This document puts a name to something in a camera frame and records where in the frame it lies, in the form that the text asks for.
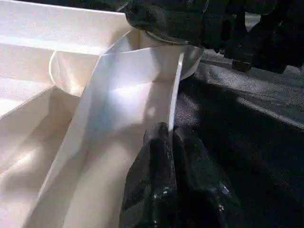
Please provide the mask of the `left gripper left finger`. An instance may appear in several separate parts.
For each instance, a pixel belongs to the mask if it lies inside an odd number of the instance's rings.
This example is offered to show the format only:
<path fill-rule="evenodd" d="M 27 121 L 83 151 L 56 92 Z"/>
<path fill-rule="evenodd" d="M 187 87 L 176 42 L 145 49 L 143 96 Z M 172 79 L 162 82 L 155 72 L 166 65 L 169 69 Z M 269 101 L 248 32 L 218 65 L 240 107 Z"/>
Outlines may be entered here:
<path fill-rule="evenodd" d="M 119 217 L 121 228 L 173 228 L 177 223 L 177 184 L 168 126 L 147 129 L 126 176 Z"/>

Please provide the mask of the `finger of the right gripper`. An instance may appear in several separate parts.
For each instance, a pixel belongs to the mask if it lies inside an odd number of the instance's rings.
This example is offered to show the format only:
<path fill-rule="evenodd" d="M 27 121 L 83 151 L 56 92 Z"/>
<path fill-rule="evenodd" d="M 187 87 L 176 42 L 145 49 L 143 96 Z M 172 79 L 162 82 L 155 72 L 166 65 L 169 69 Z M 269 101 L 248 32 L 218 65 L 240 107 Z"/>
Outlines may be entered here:
<path fill-rule="evenodd" d="M 131 0 L 124 12 L 136 29 L 174 43 L 201 45 L 203 0 Z"/>

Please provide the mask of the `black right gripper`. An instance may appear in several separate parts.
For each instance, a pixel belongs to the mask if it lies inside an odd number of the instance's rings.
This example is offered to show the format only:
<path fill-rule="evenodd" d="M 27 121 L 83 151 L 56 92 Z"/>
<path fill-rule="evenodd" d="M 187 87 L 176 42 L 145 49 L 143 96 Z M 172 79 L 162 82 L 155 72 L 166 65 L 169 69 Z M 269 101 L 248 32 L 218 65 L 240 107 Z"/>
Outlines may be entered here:
<path fill-rule="evenodd" d="M 302 0 L 204 0 L 201 45 L 232 60 L 233 69 L 283 73 L 304 64 Z"/>

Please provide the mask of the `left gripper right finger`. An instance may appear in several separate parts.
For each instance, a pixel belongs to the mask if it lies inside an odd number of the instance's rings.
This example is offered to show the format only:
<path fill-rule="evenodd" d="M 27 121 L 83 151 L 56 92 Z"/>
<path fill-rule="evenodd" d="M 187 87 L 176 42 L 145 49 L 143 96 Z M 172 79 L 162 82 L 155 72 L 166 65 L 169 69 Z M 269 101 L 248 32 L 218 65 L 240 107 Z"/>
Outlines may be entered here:
<path fill-rule="evenodd" d="M 230 181 L 193 131 L 173 132 L 173 156 L 180 226 L 241 228 L 243 211 Z"/>

